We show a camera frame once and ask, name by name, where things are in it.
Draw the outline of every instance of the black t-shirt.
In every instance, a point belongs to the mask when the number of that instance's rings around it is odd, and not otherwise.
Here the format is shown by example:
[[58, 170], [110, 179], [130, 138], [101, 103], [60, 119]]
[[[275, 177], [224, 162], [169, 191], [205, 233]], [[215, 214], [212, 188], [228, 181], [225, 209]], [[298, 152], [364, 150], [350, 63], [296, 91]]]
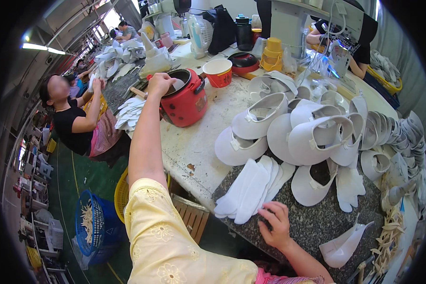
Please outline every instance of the black t-shirt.
[[[327, 31], [324, 30], [324, 28], [322, 27], [322, 24], [324, 24], [328, 26], [328, 21], [326, 20], [319, 20], [315, 26], [316, 29], [319, 31], [319, 33], [321, 33], [322, 35], [324, 35]], [[358, 64], [358, 62], [361, 62], [363, 64], [369, 64], [371, 61], [371, 46], [370, 44], [362, 44], [360, 45], [360, 47], [358, 47], [358, 49], [355, 51], [355, 53], [352, 55], [353, 59], [355, 60], [355, 62]]]
[[68, 99], [71, 108], [58, 111], [53, 115], [53, 125], [63, 144], [79, 155], [85, 155], [90, 148], [93, 131], [73, 133], [73, 122], [78, 116], [87, 116], [85, 111], [77, 107], [77, 100]]

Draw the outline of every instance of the plastic stool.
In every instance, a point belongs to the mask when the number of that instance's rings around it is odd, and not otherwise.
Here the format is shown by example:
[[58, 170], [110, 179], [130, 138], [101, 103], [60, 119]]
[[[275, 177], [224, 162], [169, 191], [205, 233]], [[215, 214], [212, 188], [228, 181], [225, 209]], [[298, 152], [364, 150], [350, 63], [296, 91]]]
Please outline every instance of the plastic stool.
[[41, 163], [40, 174], [50, 179], [50, 173], [53, 171], [53, 167], [49, 164]]

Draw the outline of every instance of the rice cooker handle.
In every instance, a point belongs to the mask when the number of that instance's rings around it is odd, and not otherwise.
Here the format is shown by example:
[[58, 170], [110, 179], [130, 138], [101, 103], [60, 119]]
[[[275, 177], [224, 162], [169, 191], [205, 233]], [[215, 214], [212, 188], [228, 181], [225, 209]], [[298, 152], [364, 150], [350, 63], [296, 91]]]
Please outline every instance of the rice cooker handle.
[[205, 79], [204, 78], [202, 78], [200, 75], [198, 75], [199, 76], [199, 79], [200, 79], [200, 85], [199, 85], [199, 87], [197, 87], [195, 90], [194, 90], [194, 94], [198, 94], [198, 93], [200, 93], [200, 91], [202, 91], [203, 89], [204, 89], [204, 87], [205, 87]]

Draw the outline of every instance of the embroidered yellow shirt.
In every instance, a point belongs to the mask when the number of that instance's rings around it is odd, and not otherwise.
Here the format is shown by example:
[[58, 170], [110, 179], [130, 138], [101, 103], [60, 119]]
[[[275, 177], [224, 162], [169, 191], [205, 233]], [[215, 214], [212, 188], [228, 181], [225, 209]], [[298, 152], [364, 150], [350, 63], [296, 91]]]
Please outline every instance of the embroidered yellow shirt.
[[125, 210], [133, 269], [128, 283], [255, 283], [257, 266], [201, 249], [188, 233], [167, 190], [139, 179]]

